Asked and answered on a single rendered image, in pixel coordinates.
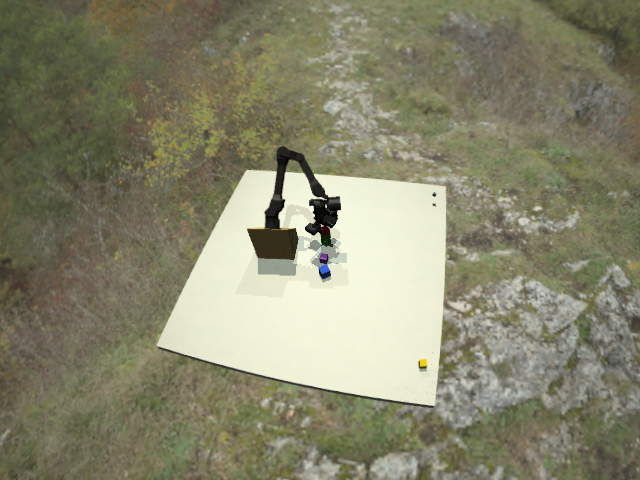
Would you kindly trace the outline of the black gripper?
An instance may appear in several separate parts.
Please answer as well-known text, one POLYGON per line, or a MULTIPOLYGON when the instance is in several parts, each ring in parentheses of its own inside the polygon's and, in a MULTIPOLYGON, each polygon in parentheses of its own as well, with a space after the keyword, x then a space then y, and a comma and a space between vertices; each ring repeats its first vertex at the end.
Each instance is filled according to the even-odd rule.
POLYGON ((322 214, 317 214, 313 211, 313 214, 315 214, 314 220, 316 220, 313 224, 309 223, 306 227, 305 227, 305 231, 310 233, 311 235, 316 235, 318 232, 320 234, 322 234, 322 229, 323 227, 321 227, 321 218, 322 216, 325 216, 326 213, 329 214, 333 214, 334 212, 336 212, 338 214, 337 211, 329 211, 329 209, 327 209, 326 207, 326 211, 322 214))

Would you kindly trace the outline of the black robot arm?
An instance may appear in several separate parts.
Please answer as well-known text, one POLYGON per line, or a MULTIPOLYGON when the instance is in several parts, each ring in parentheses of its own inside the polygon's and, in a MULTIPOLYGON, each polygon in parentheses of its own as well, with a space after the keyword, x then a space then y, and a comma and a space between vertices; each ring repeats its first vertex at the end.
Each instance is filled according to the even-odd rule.
MULTIPOLYGON (((329 211, 341 210, 340 196, 328 197, 328 195, 326 195, 324 187, 316 180, 303 154, 289 150, 286 147, 278 148, 276 153, 278 167, 275 191, 271 199, 269 208, 265 211, 266 216, 264 229, 279 229, 280 227, 280 219, 278 215, 284 207, 285 199, 282 198, 282 189, 286 174, 286 166, 289 163, 289 160, 298 161, 309 182, 312 194, 316 197, 322 197, 325 199, 323 200, 320 198, 312 198, 309 200, 309 206, 314 207, 315 213, 324 213, 326 211, 325 205, 327 205, 327 209, 329 209, 329 211)), ((337 220, 338 215, 336 212, 334 212, 333 214, 326 213, 326 215, 322 216, 321 218, 321 225, 325 224, 329 228, 333 228, 337 220)))

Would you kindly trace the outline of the blue block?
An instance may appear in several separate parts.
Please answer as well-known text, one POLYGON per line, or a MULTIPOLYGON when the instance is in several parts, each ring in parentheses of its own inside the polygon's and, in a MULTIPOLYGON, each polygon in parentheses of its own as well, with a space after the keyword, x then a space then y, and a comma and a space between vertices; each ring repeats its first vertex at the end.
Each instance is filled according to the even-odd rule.
POLYGON ((330 269, 329 269, 329 267, 327 266, 327 264, 325 264, 325 265, 323 265, 323 266, 318 267, 318 269, 319 269, 319 273, 320 273, 320 275, 321 275, 322 279, 325 279, 325 278, 327 278, 327 277, 330 277, 330 276, 331 276, 331 272, 330 272, 330 269))

